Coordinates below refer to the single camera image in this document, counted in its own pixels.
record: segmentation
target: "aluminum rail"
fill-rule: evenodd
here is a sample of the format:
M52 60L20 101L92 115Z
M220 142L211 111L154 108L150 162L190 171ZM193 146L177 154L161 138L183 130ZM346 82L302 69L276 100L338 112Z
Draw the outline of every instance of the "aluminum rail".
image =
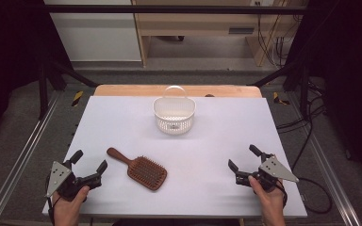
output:
M288 97L291 100L293 107L295 108L295 112L299 117L302 115L300 114L299 110L299 102L296 96L296 93L289 92ZM304 131L309 134L309 129L307 126L304 127ZM317 164L321 170L322 176L325 180L325 183L328 185L330 193L334 198L334 202L337 205L340 215L343 218L343 221L347 226L361 226L361 222L352 207L349 198L343 189L342 184L340 183L339 179L337 178L337 174L335 173L334 169L331 166L331 163L328 161L322 147L317 140L314 133L312 133L310 138L310 144L313 147L313 154L315 159L317 160Z
M0 189L0 216L15 186L20 180L20 177L22 176L22 173L25 170L25 167L28 163L29 158L31 157L31 154L34 152L36 146L38 145L42 133L45 130L46 125L50 121L51 116L55 111L55 108L58 104L58 100L60 99L61 95L62 93L60 91L54 91L51 101L49 103L48 112L45 114L45 117L43 119L37 122L36 126L34 127L34 131L32 132L27 143L25 144L13 168L11 169L8 178L2 185Z
M25 5L25 9L52 13L193 13L193 14L267 14L306 15L324 12L306 7L230 7L230 6L164 6L164 5Z

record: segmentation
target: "hairbrush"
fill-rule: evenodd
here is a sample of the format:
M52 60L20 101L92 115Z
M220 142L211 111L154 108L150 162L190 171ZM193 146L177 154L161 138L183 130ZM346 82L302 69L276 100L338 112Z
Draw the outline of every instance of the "hairbrush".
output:
M128 176L151 190L158 190L167 177L162 166L144 156L130 160L114 148L108 148L107 154L127 164Z

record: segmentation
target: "white basket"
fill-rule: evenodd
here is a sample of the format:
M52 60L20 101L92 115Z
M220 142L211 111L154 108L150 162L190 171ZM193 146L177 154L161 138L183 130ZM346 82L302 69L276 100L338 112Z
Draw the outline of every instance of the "white basket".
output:
M167 97L169 89L181 89L184 97ZM154 101L157 127L166 134L181 135L187 133L193 123L196 104L187 97L187 92L179 86L169 86L163 97Z

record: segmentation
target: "human hand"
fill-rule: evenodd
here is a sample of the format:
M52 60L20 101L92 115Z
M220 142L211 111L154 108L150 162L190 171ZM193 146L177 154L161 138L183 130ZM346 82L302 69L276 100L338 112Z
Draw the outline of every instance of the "human hand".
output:
M249 176L249 183L255 194L260 199L261 214L263 217L263 223L266 226L284 226L284 213L283 213L283 192L276 188L271 192L266 192L261 184L253 176Z
M55 204L54 216L56 226L78 225L81 204L87 198L89 191L90 188L88 186L83 186L71 202L61 199L57 192L54 193L53 203Z

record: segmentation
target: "white table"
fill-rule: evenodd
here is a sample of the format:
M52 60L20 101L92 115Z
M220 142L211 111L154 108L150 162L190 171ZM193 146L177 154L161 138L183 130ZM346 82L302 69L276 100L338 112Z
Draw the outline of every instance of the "white table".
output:
M67 153L84 156L74 166L76 176L88 176L106 159L102 186L92 190L81 214L103 218L247 218L260 216L251 188L235 184L228 168L253 172L260 158L249 151L275 153L288 168L281 141L264 98L191 97L196 104L193 127L185 135L169 136L155 125L157 97L92 96ZM126 174L127 165L109 157L114 147L130 159L145 155L161 164L168 177L151 191ZM288 203L284 215L306 217L296 184L285 181Z

